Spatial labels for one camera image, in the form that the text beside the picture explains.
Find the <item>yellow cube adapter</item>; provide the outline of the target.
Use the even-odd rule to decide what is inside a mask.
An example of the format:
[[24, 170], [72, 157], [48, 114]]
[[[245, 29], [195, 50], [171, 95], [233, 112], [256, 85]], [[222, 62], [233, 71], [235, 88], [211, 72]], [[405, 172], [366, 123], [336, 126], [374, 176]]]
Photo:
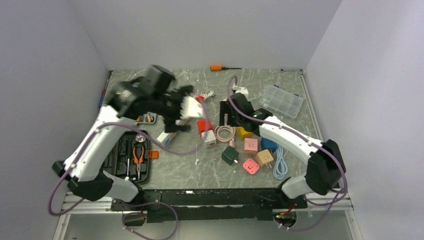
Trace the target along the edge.
[[246, 131], [243, 127], [238, 126], [236, 128], [238, 137], [243, 141], [246, 138], [251, 138], [254, 134], [252, 132]]

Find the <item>grey tool tray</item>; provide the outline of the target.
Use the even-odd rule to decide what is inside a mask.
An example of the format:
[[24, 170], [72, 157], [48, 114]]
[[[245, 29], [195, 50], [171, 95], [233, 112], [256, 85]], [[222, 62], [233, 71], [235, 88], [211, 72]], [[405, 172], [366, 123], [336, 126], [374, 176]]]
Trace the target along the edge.
[[152, 112], [147, 112], [143, 115], [139, 115], [135, 120], [135, 125], [155, 125], [157, 122], [157, 114]]

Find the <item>pink cube adapter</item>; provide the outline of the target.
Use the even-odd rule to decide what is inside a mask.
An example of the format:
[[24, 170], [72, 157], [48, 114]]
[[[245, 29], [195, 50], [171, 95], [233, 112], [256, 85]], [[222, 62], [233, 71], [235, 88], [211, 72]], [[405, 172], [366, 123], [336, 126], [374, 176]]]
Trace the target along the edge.
[[258, 152], [258, 140], [256, 138], [245, 138], [243, 152], [250, 157], [255, 156]]

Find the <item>white cube adapter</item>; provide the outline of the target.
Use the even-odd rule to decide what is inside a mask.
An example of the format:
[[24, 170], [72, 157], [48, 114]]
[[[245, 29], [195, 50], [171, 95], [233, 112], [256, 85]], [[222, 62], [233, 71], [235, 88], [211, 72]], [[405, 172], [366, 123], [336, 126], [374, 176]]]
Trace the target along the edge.
[[211, 148], [217, 144], [217, 139], [213, 130], [202, 132], [201, 137], [204, 139], [203, 146], [205, 148]]

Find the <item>red cube adapter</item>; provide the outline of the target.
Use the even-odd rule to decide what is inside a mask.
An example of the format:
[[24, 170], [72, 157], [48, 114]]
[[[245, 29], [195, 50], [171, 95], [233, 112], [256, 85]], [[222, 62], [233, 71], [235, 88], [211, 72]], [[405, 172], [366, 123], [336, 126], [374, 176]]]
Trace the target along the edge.
[[200, 135], [204, 132], [213, 130], [213, 125], [209, 119], [198, 120], [196, 123], [197, 123], [197, 130]]

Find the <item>green cube adapter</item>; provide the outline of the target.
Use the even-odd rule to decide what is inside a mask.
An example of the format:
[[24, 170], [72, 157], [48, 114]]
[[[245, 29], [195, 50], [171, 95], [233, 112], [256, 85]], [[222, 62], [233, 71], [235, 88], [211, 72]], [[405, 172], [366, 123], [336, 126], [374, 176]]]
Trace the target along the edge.
[[238, 163], [238, 158], [239, 152], [232, 146], [227, 146], [221, 153], [221, 159], [230, 166], [234, 163]]

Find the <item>dark blue cube adapter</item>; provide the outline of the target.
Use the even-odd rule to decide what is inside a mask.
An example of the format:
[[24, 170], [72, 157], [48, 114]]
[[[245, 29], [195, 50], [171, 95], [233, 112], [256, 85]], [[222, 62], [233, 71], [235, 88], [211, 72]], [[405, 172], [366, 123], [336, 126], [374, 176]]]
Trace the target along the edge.
[[278, 144], [272, 140], [262, 137], [260, 139], [260, 148], [261, 150], [269, 150], [271, 153], [274, 153], [278, 149]]

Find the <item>clear plastic screw box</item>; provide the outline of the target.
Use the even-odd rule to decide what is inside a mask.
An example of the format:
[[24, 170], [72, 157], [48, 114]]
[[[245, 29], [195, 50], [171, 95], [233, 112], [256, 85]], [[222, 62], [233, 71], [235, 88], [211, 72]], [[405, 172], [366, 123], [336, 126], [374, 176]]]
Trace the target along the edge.
[[296, 118], [304, 99], [288, 92], [277, 85], [268, 85], [263, 92], [259, 104], [273, 113]]

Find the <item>white power strip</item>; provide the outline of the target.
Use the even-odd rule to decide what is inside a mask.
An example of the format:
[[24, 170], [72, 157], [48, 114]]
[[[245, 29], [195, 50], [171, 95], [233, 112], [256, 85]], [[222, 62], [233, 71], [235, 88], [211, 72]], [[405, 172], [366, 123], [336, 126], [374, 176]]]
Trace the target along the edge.
[[[188, 119], [177, 120], [175, 123], [177, 126], [185, 126], [188, 122]], [[167, 147], [171, 140], [176, 136], [177, 132], [167, 133], [162, 132], [157, 138], [156, 141], [163, 146]]]

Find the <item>tan cube adapter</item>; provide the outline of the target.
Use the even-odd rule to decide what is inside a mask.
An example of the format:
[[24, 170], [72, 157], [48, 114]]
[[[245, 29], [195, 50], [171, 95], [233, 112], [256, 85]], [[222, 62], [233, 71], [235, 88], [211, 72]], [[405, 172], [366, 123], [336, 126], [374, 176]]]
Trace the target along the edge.
[[274, 161], [274, 157], [273, 157], [273, 154], [268, 149], [264, 149], [259, 151], [256, 154], [255, 160], [258, 163], [260, 168], [262, 167], [270, 168], [272, 162]]

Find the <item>small pink plug adapter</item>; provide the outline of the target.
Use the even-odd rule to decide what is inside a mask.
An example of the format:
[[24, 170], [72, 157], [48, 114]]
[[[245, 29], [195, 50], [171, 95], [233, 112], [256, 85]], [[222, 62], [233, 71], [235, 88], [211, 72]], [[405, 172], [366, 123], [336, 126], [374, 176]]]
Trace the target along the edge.
[[242, 166], [250, 175], [256, 174], [257, 171], [260, 169], [260, 165], [252, 158], [248, 158]]

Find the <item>black tool case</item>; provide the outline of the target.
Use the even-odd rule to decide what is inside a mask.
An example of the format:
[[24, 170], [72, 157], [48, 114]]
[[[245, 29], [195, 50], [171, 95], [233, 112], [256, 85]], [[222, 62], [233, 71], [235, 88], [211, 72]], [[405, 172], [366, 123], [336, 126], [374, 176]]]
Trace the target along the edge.
[[[137, 179], [136, 165], [133, 158], [133, 146], [144, 146], [144, 161], [141, 164], [140, 180]], [[117, 141], [115, 146], [106, 156], [100, 169], [115, 177], [132, 180], [143, 185], [150, 178], [150, 165], [159, 158], [159, 152], [152, 149], [152, 144], [143, 135], [135, 131], [127, 131]]]

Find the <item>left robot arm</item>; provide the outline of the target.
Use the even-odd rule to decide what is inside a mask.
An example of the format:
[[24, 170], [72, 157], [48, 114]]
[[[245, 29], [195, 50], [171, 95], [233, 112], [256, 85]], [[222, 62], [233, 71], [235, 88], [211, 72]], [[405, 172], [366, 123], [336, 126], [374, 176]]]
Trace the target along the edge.
[[96, 121], [77, 150], [53, 170], [76, 196], [89, 201], [102, 197], [120, 199], [131, 210], [144, 203], [144, 191], [131, 180], [101, 169], [106, 157], [127, 130], [136, 130], [135, 120], [146, 113], [162, 117], [166, 133], [188, 132], [178, 120], [203, 116], [202, 105], [191, 97], [192, 85], [177, 86], [175, 75], [151, 65], [145, 76], [116, 83], [106, 95]]

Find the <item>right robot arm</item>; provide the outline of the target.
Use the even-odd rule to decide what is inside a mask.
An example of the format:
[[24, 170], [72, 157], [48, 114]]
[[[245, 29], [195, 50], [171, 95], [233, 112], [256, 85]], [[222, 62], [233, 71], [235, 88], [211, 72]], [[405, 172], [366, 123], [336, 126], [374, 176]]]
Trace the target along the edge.
[[283, 181], [275, 194], [276, 203], [289, 207], [295, 198], [316, 193], [326, 195], [346, 173], [338, 144], [321, 141], [288, 126], [264, 108], [253, 109], [244, 94], [234, 93], [220, 102], [219, 125], [242, 127], [273, 141], [306, 165], [306, 172]]

